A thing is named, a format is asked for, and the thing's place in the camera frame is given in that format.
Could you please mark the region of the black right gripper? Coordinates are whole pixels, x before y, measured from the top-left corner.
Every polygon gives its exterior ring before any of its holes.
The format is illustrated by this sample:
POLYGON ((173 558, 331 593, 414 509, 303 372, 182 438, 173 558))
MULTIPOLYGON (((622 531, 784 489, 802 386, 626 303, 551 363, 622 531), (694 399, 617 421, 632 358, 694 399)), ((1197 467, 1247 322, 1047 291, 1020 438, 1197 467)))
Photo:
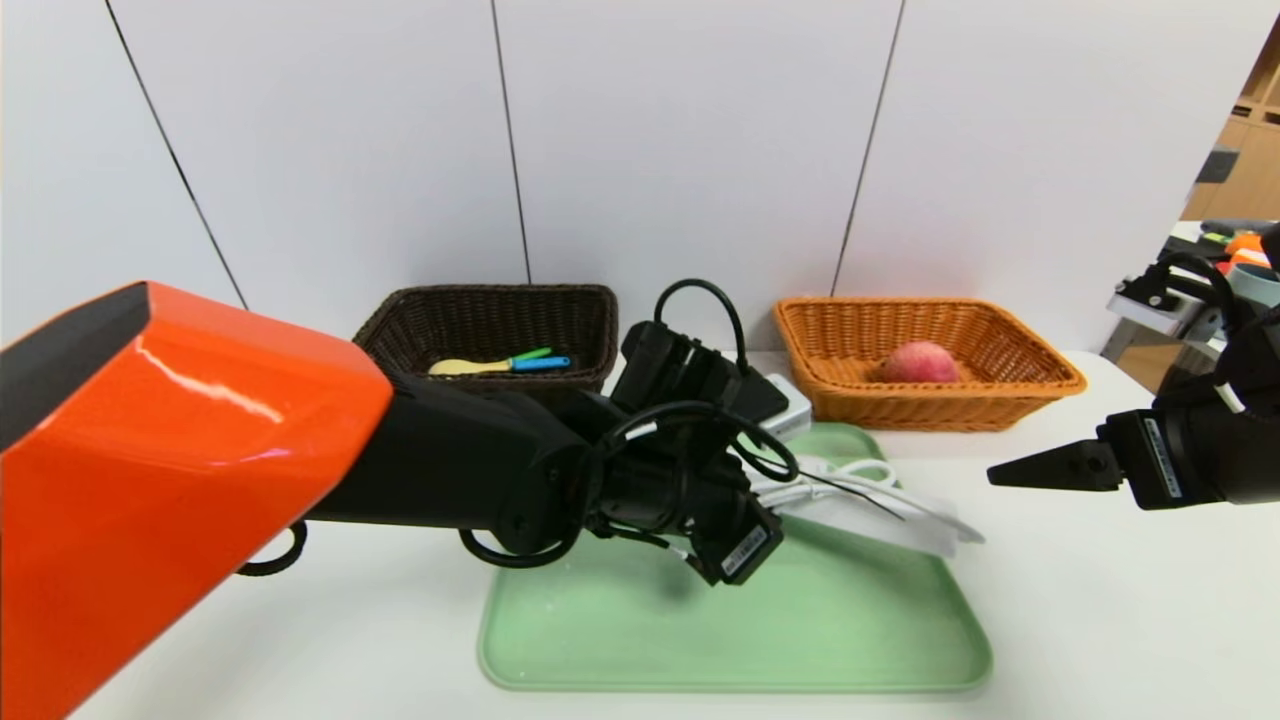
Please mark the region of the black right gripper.
POLYGON ((1144 510, 1279 500, 1277 423, 1226 409, 1162 407, 1107 416, 1083 439, 988 468, 998 487, 1110 492, 1144 510))

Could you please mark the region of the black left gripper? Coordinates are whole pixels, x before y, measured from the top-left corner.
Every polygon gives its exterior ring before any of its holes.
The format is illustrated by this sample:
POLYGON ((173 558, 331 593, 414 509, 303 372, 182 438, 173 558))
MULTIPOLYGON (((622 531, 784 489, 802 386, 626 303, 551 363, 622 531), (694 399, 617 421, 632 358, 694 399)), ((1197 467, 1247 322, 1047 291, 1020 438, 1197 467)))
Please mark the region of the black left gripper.
POLYGON ((689 542, 687 564, 710 585, 744 584, 785 538, 733 455, 690 471, 680 534, 689 542))

